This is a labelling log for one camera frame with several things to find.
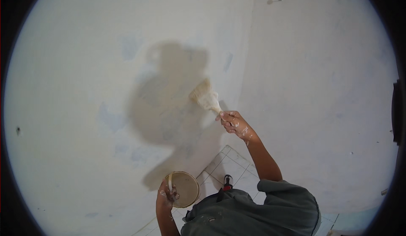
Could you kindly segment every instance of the foot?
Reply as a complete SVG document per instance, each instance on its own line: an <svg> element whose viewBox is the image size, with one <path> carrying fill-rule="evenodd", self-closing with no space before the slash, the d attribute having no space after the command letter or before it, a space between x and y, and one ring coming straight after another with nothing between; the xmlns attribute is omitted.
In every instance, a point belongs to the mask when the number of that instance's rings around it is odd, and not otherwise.
<svg viewBox="0 0 406 236"><path fill-rule="evenodd" d="M224 188L223 188L223 190L226 191L226 190L229 190L229 189L233 188L233 183L234 182L233 182L233 178L231 177L231 175L226 174L224 176Z"/></svg>

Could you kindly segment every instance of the small bucket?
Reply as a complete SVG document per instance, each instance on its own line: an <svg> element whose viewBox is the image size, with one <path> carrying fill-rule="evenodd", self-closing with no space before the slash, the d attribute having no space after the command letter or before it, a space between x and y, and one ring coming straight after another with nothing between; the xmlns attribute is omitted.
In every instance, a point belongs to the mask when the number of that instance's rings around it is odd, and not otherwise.
<svg viewBox="0 0 406 236"><path fill-rule="evenodd" d="M186 172L176 171L165 176L169 185L176 186L179 199L173 203L173 207L186 208L195 203L200 195L200 186L197 180Z"/></svg>

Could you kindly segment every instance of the white wall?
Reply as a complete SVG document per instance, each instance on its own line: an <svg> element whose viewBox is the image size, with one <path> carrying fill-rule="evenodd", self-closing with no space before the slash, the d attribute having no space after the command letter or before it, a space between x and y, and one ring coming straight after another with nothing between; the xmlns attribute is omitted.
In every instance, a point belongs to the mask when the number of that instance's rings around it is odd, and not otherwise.
<svg viewBox="0 0 406 236"><path fill-rule="evenodd" d="M222 106L237 107L252 5L38 0L4 118L13 172L45 233L132 235L155 217L167 173L198 176L229 136L188 94L209 76Z"/></svg>
<svg viewBox="0 0 406 236"><path fill-rule="evenodd" d="M368 0L267 1L254 0L239 111L322 212L379 205L397 154L397 73L377 13ZM251 160L236 137L230 146Z"/></svg>

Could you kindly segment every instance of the man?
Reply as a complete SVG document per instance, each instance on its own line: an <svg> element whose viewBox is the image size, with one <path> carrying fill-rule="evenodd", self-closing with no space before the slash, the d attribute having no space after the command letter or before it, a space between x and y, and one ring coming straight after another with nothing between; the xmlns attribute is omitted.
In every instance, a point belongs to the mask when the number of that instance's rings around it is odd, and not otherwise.
<svg viewBox="0 0 406 236"><path fill-rule="evenodd" d="M182 235L303 235L313 236L320 226L320 210L307 189L282 180L281 171L261 139L236 111L225 111L216 118L228 133L235 133L248 148L260 181L258 191L266 193L263 205L250 195L233 189L231 176L225 186L188 211ZM162 236L179 235L172 219L173 193L165 180L158 190L156 214Z"/></svg>

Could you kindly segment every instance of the tile floor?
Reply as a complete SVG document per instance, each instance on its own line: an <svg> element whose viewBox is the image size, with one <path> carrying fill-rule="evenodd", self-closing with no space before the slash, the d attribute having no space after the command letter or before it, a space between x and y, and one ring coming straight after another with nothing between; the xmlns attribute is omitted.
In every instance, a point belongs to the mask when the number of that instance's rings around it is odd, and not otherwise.
<svg viewBox="0 0 406 236"><path fill-rule="evenodd" d="M256 188L256 185L259 182L256 168L228 145L221 150L213 161L196 178L200 184L200 197L196 203L209 195L217 193L219 189L223 187L223 179L225 174L229 174L233 177L234 188L247 191L255 203L263 204L266 194L263 192L258 192ZM174 208L172 210L173 219L175 220L176 226L179 230L184 224L182 218L186 216L186 212L190 209L191 207L183 209ZM322 213L322 223L316 233L316 236L326 236L328 231L334 225L337 216L338 214ZM161 235L156 218L133 236L146 235Z"/></svg>

